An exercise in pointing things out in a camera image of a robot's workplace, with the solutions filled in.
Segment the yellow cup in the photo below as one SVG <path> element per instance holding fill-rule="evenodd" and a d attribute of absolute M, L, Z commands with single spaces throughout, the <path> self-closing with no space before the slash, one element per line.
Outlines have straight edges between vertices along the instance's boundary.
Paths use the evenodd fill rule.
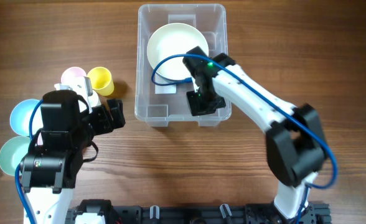
<path fill-rule="evenodd" d="M 114 92 L 114 83 L 111 72 L 105 67 L 91 69 L 87 77 L 91 81 L 91 87 L 101 96 L 109 96 Z"/>

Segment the light blue small bowl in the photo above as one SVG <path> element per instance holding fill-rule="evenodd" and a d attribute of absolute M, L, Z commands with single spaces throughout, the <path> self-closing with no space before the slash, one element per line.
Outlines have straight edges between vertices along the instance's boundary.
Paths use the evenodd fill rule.
<path fill-rule="evenodd" d="M 31 114 L 39 100 L 29 99 L 20 102 L 14 107 L 10 115 L 10 126 L 12 130 L 21 136 L 29 136 L 29 121 Z M 37 109 L 32 122 L 32 133 L 35 134 L 39 128 L 43 127 L 40 109 Z"/>

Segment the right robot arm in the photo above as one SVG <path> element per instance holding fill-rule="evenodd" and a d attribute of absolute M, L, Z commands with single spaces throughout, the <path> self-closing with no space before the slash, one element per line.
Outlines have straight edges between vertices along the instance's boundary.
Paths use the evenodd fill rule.
<path fill-rule="evenodd" d="M 299 223 L 310 189 L 325 160 L 336 163 L 317 111 L 281 100 L 253 81 L 226 54 L 208 58 L 200 47 L 184 54 L 183 64 L 197 85 L 187 92 L 190 112 L 202 116 L 231 101 L 265 134 L 266 160 L 279 181 L 273 205 L 285 222 Z"/>

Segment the clear plastic storage container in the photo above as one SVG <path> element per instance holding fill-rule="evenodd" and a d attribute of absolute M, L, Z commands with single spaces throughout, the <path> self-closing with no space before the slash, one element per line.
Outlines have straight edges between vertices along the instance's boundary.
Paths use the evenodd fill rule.
<path fill-rule="evenodd" d="M 185 23 L 199 30 L 209 45 L 209 56 L 228 52 L 226 10 L 221 4 L 142 5 L 138 10 L 135 117 L 152 127 L 166 127 L 175 121 L 196 121 L 199 126 L 217 126 L 231 116 L 231 102 L 226 101 L 226 107 L 213 114 L 192 116 L 186 97 L 186 93 L 194 89 L 192 84 L 176 85 L 175 94 L 155 94 L 147 45 L 153 32 L 170 23 Z"/>

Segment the cream bowl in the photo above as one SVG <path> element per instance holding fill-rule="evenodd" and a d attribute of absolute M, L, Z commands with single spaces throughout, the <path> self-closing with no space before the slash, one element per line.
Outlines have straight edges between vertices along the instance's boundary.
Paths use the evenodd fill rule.
<path fill-rule="evenodd" d="M 205 55 L 209 54 L 209 45 L 204 35 L 188 24 L 171 23 L 156 30 L 147 45 L 147 57 L 152 68 L 171 55 L 186 54 L 195 47 L 200 47 Z M 164 62 L 157 74 L 166 80 L 180 81 L 191 77 L 182 62 L 182 58 L 172 58 Z"/>

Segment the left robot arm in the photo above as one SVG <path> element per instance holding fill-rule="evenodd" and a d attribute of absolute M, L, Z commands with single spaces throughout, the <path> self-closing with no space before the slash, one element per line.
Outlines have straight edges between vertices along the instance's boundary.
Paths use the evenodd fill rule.
<path fill-rule="evenodd" d="M 24 207 L 24 223 L 64 223 L 77 174 L 91 159 L 87 147 L 97 148 L 95 136 L 125 125 L 123 103 L 109 99 L 91 108 L 72 90 L 46 93 L 39 102 L 43 127 L 31 137 L 27 154 L 15 171 L 17 192 Z"/>

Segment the pink cup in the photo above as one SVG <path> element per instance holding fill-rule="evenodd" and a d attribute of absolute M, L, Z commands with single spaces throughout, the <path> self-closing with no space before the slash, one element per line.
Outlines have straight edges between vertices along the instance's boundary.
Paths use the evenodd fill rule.
<path fill-rule="evenodd" d="M 87 73 L 80 67 L 70 67 L 66 69 L 61 76 L 61 84 L 68 83 L 70 80 L 78 77 L 85 77 Z"/>

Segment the cream cup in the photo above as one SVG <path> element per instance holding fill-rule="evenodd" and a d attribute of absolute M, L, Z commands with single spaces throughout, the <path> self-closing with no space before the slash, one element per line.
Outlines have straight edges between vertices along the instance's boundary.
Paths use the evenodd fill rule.
<path fill-rule="evenodd" d="M 78 92 L 78 95 L 82 96 L 83 99 L 86 101 L 86 103 L 88 104 L 88 106 L 90 106 L 91 108 L 96 107 L 96 106 L 100 106 L 101 105 L 101 101 L 98 97 L 97 92 L 93 92 L 92 96 L 88 96 L 86 93 L 84 92 Z M 86 110 L 86 105 L 82 102 L 79 101 L 78 102 L 79 108 L 80 108 L 80 112 L 83 112 Z"/>

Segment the pink small bowl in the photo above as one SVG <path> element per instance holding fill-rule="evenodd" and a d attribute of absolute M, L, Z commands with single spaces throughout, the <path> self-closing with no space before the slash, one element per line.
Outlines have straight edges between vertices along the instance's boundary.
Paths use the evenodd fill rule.
<path fill-rule="evenodd" d="M 42 134 L 41 133 L 38 135 L 37 145 L 38 146 L 42 146 L 43 145 L 43 139 L 42 139 Z"/>

